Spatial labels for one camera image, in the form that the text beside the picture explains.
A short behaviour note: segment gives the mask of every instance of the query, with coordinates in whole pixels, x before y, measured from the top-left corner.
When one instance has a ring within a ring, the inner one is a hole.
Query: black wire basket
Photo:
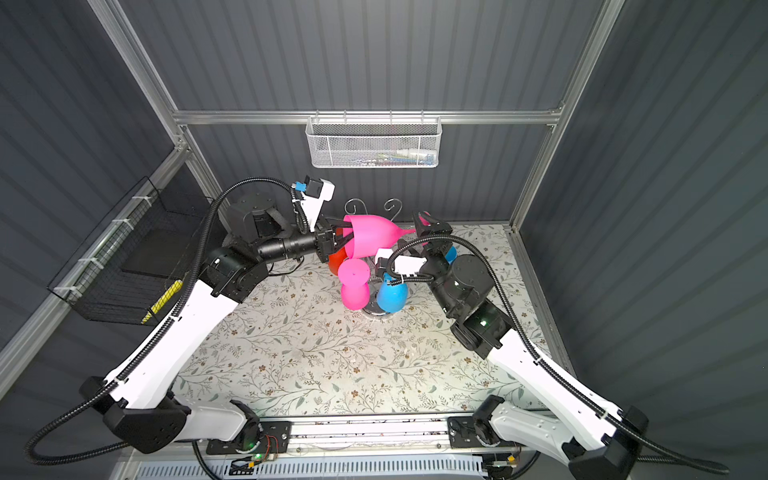
[[[81,245],[67,264],[74,270],[62,268],[48,290],[85,319],[156,326],[176,302],[209,201],[157,189],[131,201],[135,208],[108,224],[95,249]],[[216,225],[212,244],[225,234]]]

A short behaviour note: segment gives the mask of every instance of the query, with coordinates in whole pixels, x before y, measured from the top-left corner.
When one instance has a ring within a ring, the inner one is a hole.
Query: yellow object
[[[181,290],[181,286],[184,284],[181,280],[176,280],[173,285],[170,286],[168,290],[165,290],[165,293],[163,293],[163,296],[160,297],[160,299],[155,302],[155,304],[152,306],[152,313],[157,313],[160,311],[161,308],[165,305],[165,303],[170,300],[170,298],[173,295],[176,295],[176,292]],[[147,313],[147,315],[144,316],[144,319],[141,320],[142,323],[146,323],[147,320],[149,320],[152,317],[151,313]]]

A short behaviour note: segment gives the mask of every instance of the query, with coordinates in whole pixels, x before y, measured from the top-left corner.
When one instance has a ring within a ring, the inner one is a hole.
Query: metal hook
[[[354,200],[357,200],[357,201],[359,201],[362,204],[362,209],[366,212],[366,215],[367,215],[368,214],[368,207],[366,207],[366,202],[360,200],[359,198],[350,198],[349,200],[346,201],[346,203],[344,204],[344,211],[346,212],[346,214],[347,215],[357,215],[357,206],[355,204],[352,205],[352,209],[353,210],[351,212],[349,211],[349,209],[347,207],[347,205],[349,205],[349,203],[354,201]]]
[[[386,210],[388,212],[391,212],[395,208],[395,205],[391,204],[390,202],[393,202],[393,203],[394,202],[400,202],[400,208],[397,209],[395,214],[392,215],[392,218],[389,219],[389,221],[393,222],[393,221],[395,221],[397,216],[400,215],[400,212],[402,212],[402,200],[400,200],[399,198],[390,198],[389,200],[384,202],[384,210]]]

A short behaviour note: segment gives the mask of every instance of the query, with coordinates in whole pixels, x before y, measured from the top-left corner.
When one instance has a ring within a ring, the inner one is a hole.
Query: white vent
[[[311,117],[306,139],[318,168],[437,167],[440,119],[417,123],[326,123]]]
[[[231,460],[212,460],[207,464],[221,478],[368,478],[388,475],[409,477],[428,475],[431,478],[484,478],[482,458],[473,455],[376,455],[360,457],[279,458],[254,469],[251,475],[228,475]],[[136,480],[175,478],[176,480],[207,480],[194,460],[177,462],[142,462]]]

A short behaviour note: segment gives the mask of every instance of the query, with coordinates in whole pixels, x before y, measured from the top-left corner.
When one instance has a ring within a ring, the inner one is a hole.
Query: metal rail
[[[182,125],[303,125],[309,118],[323,123],[546,124],[560,120],[559,111],[176,111]]]
[[[472,455],[509,453],[510,447],[452,449],[448,417],[471,416],[470,412],[401,413],[372,415],[326,415],[262,418],[262,422],[291,422],[288,451],[281,458],[334,458],[387,455],[404,459],[411,455]],[[530,452],[529,447],[522,447]],[[133,478],[144,465],[187,461],[192,456],[189,443],[172,443],[158,452],[145,455],[127,449],[110,478]],[[209,465],[225,459],[230,462],[242,455],[208,456]]]
[[[144,92],[144,96],[147,97],[147,101],[163,124],[168,136],[175,144],[179,141],[189,144],[194,157],[188,160],[187,167],[203,190],[203,194],[209,198],[216,198],[221,193],[222,188],[205,160],[203,152],[192,137],[192,133],[182,128],[174,119],[173,113],[178,110],[176,103],[149,58],[149,54],[141,44],[136,31],[131,26],[120,2],[118,0],[88,0],[88,4],[128,66],[128,70],[131,71],[136,83],[139,84],[141,91]]]

